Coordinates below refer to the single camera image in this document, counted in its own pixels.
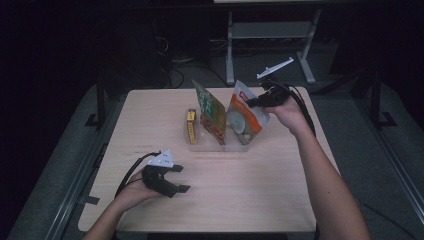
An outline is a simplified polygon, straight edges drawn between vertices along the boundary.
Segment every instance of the metal stand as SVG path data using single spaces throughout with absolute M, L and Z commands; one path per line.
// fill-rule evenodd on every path
M 392 116 L 388 112 L 383 112 L 386 121 L 380 121 L 380 95 L 381 95 L 381 80 L 378 74 L 374 78 L 371 88 L 371 120 L 377 129 L 381 127 L 397 126 Z
M 97 121 L 94 120 L 96 118 L 96 114 L 91 114 L 88 117 L 88 120 L 85 123 L 85 126 L 89 126 L 89 127 L 96 126 L 97 130 L 99 130 L 103 126 L 103 123 L 106 118 L 105 89 L 103 87 L 101 76 L 97 78 L 96 92 L 97 92 Z
M 234 85 L 234 67 L 232 45 L 233 39 L 253 39 L 253 38 L 306 38 L 306 44 L 302 51 L 297 53 L 303 73 L 309 84 L 314 84 L 315 79 L 306 57 L 314 38 L 315 30 L 321 9 L 314 13 L 311 21 L 303 22 L 259 22 L 259 23 L 234 23 L 232 12 L 228 17 L 228 48 L 227 48 L 227 84 Z
M 303 50 L 301 52 L 297 52 L 297 57 L 300 61 L 300 66 L 302 67 L 303 73 L 305 74 L 306 81 L 309 84 L 315 84 L 315 78 L 312 74 L 311 68 L 309 67 L 308 61 L 306 60 L 306 57 L 308 56 L 309 48 L 311 47 L 312 40 L 314 38 L 315 30 L 318 25 L 318 19 L 321 15 L 321 10 L 318 9 L 315 11 L 314 18 L 311 22 L 311 25 L 309 26 L 308 35 L 306 36 L 306 44 L 305 47 L 303 47 Z

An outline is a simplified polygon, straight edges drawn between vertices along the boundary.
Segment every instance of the yellow box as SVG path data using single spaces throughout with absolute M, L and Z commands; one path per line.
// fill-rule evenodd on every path
M 189 109 L 187 112 L 187 131 L 190 144 L 196 144 L 196 133 L 194 125 L 196 123 L 196 110 Z

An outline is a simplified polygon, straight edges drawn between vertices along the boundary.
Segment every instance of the food package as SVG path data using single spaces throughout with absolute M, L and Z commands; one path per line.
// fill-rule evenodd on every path
M 237 81 L 231 96 L 227 119 L 243 145 L 248 145 L 253 138 L 266 126 L 269 114 L 260 107 L 249 108 L 246 101 L 255 98 L 250 89 L 242 82 Z
M 200 124 L 218 141 L 225 145 L 225 107 L 208 90 L 193 80 L 200 105 Z
M 189 109 L 187 112 L 187 133 L 190 144 L 196 144 L 196 109 Z

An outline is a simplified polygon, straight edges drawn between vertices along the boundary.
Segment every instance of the hand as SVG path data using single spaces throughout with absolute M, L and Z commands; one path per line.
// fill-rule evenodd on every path
M 147 199 L 159 196 L 162 195 L 144 185 L 140 170 L 128 180 L 127 186 L 122 189 L 112 204 L 121 212 L 125 212 Z
M 300 130 L 310 129 L 299 105 L 291 96 L 283 105 L 266 107 L 263 111 L 275 114 L 281 124 L 286 126 L 293 135 L 296 135 Z

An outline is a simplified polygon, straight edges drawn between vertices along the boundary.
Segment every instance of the snack bag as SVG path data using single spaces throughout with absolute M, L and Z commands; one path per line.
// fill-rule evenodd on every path
M 236 82 L 227 111 L 228 122 L 243 145 L 250 141 L 268 123 L 269 114 L 262 112 L 260 107 L 249 108 L 246 101 L 255 98 L 255 94 L 242 82 Z
M 218 141 L 225 145 L 225 129 L 227 118 L 225 107 L 208 90 L 192 80 L 196 88 L 197 100 L 200 105 L 200 124 Z

